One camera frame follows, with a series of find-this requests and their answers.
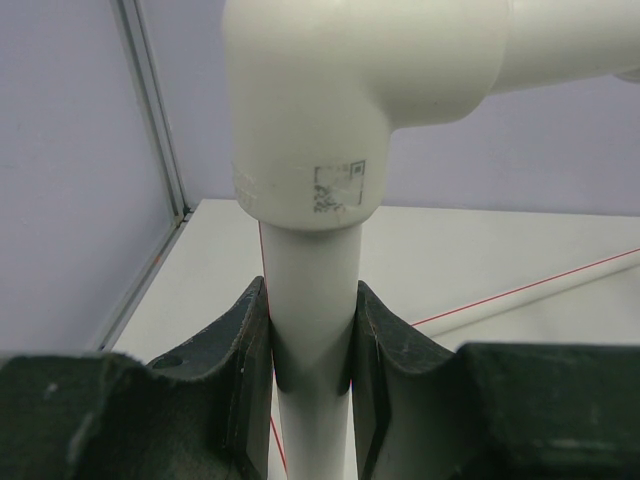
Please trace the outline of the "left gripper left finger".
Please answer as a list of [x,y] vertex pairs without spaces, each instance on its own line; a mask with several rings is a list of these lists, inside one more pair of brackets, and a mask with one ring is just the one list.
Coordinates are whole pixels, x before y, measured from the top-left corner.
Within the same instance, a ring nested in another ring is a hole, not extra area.
[[5,479],[264,479],[272,357],[254,279],[193,337],[141,363],[118,353],[1,358]]

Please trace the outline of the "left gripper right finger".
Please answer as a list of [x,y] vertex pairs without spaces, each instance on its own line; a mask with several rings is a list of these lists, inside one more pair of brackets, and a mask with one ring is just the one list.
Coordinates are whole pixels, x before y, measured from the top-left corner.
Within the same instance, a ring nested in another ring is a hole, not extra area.
[[450,351],[358,286],[352,402],[362,479],[635,479],[635,346]]

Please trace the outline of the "white PVC pipe frame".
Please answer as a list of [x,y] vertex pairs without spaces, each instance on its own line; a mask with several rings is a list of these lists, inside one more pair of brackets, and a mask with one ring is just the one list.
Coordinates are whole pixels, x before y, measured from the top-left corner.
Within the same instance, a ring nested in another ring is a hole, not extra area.
[[635,1],[230,1],[233,179],[259,223],[291,479],[339,479],[363,223],[394,131],[639,69]]

